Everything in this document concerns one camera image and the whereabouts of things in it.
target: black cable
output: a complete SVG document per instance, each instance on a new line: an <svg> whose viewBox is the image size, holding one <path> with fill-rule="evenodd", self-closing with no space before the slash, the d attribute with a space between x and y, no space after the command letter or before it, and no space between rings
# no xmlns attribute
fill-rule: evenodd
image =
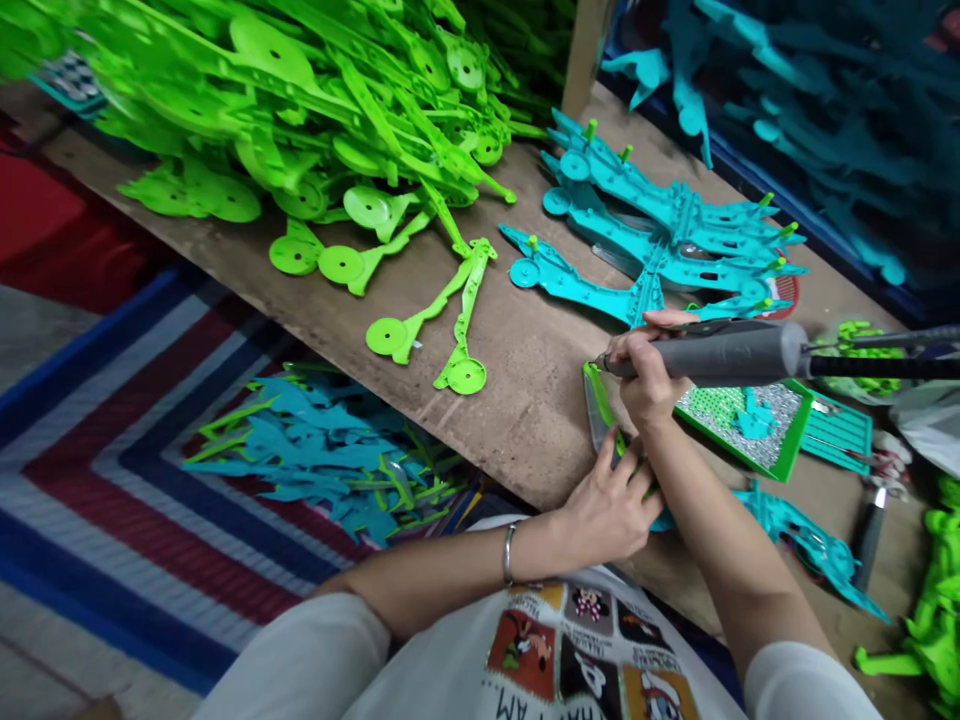
<svg viewBox="0 0 960 720"><path fill-rule="evenodd" d="M810 358L810 376L960 380L960 360L895 360L814 355Z"/></svg>
<svg viewBox="0 0 960 720"><path fill-rule="evenodd" d="M41 133L38 137L28 142L19 150L7 150L6 148L0 147L0 154L14 158L28 157L43 148L44 145L54 140L60 133L73 125L73 123L77 120L77 116L73 113L68 113L65 116L60 116L59 119L59 123L49 128L46 132Z"/></svg>

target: wooden board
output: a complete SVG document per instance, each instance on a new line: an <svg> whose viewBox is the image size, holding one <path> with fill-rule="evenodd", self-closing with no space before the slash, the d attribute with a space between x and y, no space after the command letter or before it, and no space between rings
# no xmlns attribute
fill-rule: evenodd
<svg viewBox="0 0 960 720"><path fill-rule="evenodd" d="M0 89L0 109L18 119L27 135L49 123L49 115L42 111L45 105L49 106L42 93L31 86ZM709 203L743 201L732 187L649 123L628 114L604 88L595 87L586 115L598 118L601 137L615 149L633 145L634 162L653 182L687 182ZM331 285L319 273L292 278L270 265L267 248L283 233L278 215L268 213L251 225L159 217L115 190L116 185L138 177L144 166L118 161L74 131L64 133L45 152L531 504L541 509L560 505L592 466L581 366L605 348L611 333L622 328L597 313L554 301L539 290L516 288L508 271L520 255L500 236L497 225L502 222L536 233L563 252L589 280L622 288L629 282L594 257L564 224L544 215L540 201L550 182L541 169L536 147L511 146L493 173L517 192L520 199L516 205L507 206L483 195L472 208L456 212L464 237L488 237L499 253L480 290L469 335L471 354L485 363L488 383L469 397L437 391L432 385L454 347L458 299L424 327L419 336L423 346L414 350L409 366L374 355L364 341L374 320L406 318L418 312L453 276L457 258L439 225L416 236L400 256L384 262L367 297L359 299ZM318 227L317 232L328 246L370 246L369 238L349 223ZM792 261L811 269L802 280L802 299L794 314L809 330L816 331L850 313L899 328L892 317L811 251L794 249ZM710 448L701 451L725 482L743 487L739 470ZM765 489L788 498L841 538L851 536L863 497L854 475L808 456L798 460L788 485L767 482ZM919 502L891 502L887 512L870 594L891 617L910 611L928 562L923 510ZM626 567L708 632L719 634L706 588L676 534L653 538L649 548ZM897 627L882 625L810 582L802 585L841 658L848 658L857 644L878 652L897 647L902 636ZM905 691L909 686L901 680L855 676L875 694L881 710L896 708L899 718L925 716L919 695Z"/></svg>

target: white t-shirt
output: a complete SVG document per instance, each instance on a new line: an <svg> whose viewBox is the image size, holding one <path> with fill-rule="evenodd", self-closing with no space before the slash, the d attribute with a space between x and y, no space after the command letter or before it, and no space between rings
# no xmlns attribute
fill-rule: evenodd
<svg viewBox="0 0 960 720"><path fill-rule="evenodd" d="M194 720L696 720L744 714L642 590L602 568L502 590L389 662L359 597L308 600L265 627ZM778 642L747 672L755 720L879 720L836 660Z"/></svg>

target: floor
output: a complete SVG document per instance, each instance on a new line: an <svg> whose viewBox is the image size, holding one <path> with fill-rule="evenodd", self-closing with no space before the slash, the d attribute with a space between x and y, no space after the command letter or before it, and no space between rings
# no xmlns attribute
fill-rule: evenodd
<svg viewBox="0 0 960 720"><path fill-rule="evenodd" d="M99 320L0 286L0 393ZM195 693L0 583L0 717L68 720L112 695L126 720L189 718Z"/></svg>

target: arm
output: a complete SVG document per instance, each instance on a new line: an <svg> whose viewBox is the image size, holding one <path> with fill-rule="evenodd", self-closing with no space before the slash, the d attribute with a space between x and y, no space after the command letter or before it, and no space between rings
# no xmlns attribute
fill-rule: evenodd
<svg viewBox="0 0 960 720"><path fill-rule="evenodd" d="M627 557L646 544L663 510L653 482L636 470L635 443L611 470L616 433L604 440L597 464L560 510L523 521L510 550L514 581L532 582ZM407 543L331 578L313 597L359 595L394 637L406 639L444 615L503 588L507 529L460 533Z"/></svg>
<svg viewBox="0 0 960 720"><path fill-rule="evenodd" d="M610 351L629 355L638 377L621 397L643 440L684 542L703 573L741 679L765 645L794 640L833 656L803 591L750 512L710 470L673 419L689 387L667 376L657 325L695 320L676 311L645 313L651 326L615 338Z"/></svg>

